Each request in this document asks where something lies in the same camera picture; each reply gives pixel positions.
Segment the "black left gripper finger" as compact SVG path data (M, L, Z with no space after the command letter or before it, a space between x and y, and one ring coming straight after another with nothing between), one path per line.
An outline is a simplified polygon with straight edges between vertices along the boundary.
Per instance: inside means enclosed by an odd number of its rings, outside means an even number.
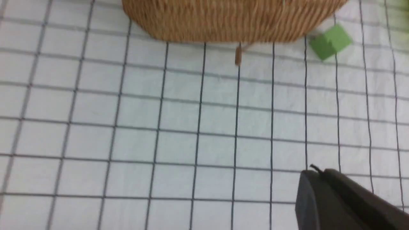
M300 173L295 213L300 230L407 230L406 212L334 170Z

